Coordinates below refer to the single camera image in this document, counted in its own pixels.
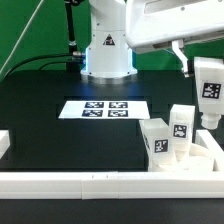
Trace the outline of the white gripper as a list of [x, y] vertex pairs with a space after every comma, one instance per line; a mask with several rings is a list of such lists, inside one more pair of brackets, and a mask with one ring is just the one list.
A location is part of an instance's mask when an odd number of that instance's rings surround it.
[[193, 74], [185, 44], [224, 37], [224, 0], [128, 0], [126, 40], [136, 53], [169, 48], [182, 63], [185, 78]]

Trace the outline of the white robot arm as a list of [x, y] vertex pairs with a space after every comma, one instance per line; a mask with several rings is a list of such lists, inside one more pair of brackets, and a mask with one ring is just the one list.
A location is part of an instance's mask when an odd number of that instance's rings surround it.
[[81, 77], [120, 83], [137, 74], [133, 53], [170, 48], [190, 75], [187, 44], [224, 38], [224, 0], [89, 0], [91, 42]]

